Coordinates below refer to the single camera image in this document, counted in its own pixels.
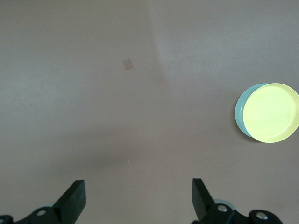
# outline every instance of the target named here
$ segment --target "plate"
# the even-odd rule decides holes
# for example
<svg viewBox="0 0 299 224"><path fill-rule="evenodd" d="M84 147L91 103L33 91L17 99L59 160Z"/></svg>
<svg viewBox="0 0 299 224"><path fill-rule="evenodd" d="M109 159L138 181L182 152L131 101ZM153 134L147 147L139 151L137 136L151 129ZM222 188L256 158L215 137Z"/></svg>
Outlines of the plate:
<svg viewBox="0 0 299 224"><path fill-rule="evenodd" d="M235 120L237 122L238 127L240 128L240 130L246 134L249 137L252 137L248 131L246 130L246 127L244 125L243 122L243 110L244 110L244 106L245 103L247 101L247 99L251 96L251 94L257 90L258 88L266 85L268 83L260 83L260 84L256 84L254 86L249 87L247 90L245 90L244 93L242 93L242 95L239 97L237 104L235 106Z"/></svg>
<svg viewBox="0 0 299 224"><path fill-rule="evenodd" d="M247 99L243 122L248 133L258 141L282 141L299 126L299 95L284 84L264 85Z"/></svg>

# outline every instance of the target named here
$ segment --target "screw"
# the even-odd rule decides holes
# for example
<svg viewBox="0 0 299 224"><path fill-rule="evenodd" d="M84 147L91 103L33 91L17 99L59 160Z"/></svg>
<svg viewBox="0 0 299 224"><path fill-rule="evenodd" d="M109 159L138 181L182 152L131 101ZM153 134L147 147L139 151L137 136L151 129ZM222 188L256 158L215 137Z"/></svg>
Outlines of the screw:
<svg viewBox="0 0 299 224"><path fill-rule="evenodd" d="M265 214L265 213L262 213L262 212L258 212L256 214L256 216L260 219L263 219L263 220L267 220L268 219L268 216Z"/></svg>
<svg viewBox="0 0 299 224"><path fill-rule="evenodd" d="M222 211L222 212L227 212L228 211L228 209L224 205L219 205L218 210Z"/></svg>
<svg viewBox="0 0 299 224"><path fill-rule="evenodd" d="M47 211L46 210L40 210L39 212L37 212L37 216L42 216L42 215L44 215L44 214L46 214L47 213Z"/></svg>

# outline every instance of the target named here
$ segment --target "small tan square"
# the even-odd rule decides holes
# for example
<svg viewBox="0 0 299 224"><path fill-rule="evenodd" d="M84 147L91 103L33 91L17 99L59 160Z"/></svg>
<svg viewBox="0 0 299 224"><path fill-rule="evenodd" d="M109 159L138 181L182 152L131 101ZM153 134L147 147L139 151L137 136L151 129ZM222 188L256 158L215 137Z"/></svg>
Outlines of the small tan square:
<svg viewBox="0 0 299 224"><path fill-rule="evenodd" d="M129 69L132 69L132 68L133 68L131 59L124 60L124 61L123 61L123 64L125 65L125 69L126 69L126 70L129 70Z"/></svg>

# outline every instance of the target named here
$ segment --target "stacked plates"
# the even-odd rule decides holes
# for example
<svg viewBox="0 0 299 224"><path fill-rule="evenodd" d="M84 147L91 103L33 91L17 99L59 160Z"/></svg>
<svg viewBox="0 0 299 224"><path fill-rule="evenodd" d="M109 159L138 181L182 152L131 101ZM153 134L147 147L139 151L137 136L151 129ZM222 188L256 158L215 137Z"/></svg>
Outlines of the stacked plates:
<svg viewBox="0 0 299 224"><path fill-rule="evenodd" d="M236 104L235 120L249 137L267 143L282 141L299 126L299 95L279 83L251 86Z"/></svg>

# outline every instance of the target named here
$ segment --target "yellow plate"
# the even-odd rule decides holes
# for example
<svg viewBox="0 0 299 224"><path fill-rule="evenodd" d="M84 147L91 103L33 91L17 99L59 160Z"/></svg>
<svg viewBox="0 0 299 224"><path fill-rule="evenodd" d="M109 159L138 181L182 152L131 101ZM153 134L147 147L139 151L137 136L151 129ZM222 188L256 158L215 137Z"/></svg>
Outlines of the yellow plate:
<svg viewBox="0 0 299 224"><path fill-rule="evenodd" d="M267 143L282 141L299 126L299 95L284 84L264 85L246 101L243 121L256 140Z"/></svg>

